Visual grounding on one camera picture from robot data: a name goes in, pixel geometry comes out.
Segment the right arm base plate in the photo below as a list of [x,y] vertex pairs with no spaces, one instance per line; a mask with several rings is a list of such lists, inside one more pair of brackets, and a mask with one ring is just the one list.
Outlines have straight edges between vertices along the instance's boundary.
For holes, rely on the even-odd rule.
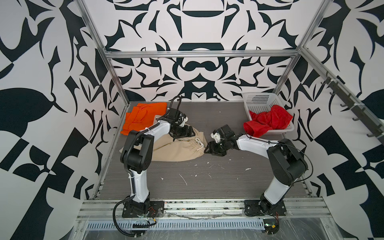
[[248,217],[279,215],[285,216],[287,208],[283,201],[273,205],[268,200],[245,200],[244,213]]

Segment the orange shorts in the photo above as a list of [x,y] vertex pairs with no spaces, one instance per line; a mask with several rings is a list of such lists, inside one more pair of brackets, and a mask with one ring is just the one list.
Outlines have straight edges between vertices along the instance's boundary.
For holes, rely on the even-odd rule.
[[167,111],[167,103],[137,104],[130,113],[126,113],[121,134],[127,136],[131,131],[141,131],[153,125],[156,115]]

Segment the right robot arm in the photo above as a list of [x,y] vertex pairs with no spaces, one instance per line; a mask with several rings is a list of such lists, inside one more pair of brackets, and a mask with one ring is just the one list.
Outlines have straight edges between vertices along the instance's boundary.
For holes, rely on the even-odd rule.
[[309,169],[303,155],[288,139],[272,142],[247,134],[235,134],[225,125],[211,133],[206,154],[224,157],[229,150],[251,152],[267,158],[274,178],[257,202],[245,202],[245,215],[254,217],[272,215],[281,209],[288,190]]

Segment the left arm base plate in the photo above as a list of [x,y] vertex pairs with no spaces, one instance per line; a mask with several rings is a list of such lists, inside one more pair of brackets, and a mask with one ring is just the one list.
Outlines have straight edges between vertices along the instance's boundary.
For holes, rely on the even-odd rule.
[[155,218],[164,213],[164,207],[164,201],[146,200],[144,203],[129,201],[124,203],[122,217],[138,218],[139,216],[145,216],[149,218]]

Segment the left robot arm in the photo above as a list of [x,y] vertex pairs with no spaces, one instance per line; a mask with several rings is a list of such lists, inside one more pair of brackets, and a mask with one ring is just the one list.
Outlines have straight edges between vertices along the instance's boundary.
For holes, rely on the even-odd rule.
[[131,185],[131,193],[125,203],[127,210],[138,215],[148,212],[150,192],[147,186],[147,169],[152,161],[154,144],[165,135],[174,140],[194,137],[196,134],[192,127],[186,125],[187,121],[186,114],[179,109],[171,108],[153,125],[128,134],[120,157]]

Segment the beige shorts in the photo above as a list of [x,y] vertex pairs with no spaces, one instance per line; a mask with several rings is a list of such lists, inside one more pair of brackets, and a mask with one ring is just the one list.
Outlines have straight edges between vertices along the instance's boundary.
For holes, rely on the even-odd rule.
[[169,134],[169,124],[163,123],[144,133],[149,141],[134,147],[129,157],[139,154],[145,160],[155,162],[184,162],[199,158],[204,155],[207,140],[203,132],[195,128],[192,130],[195,133],[192,137],[173,139]]

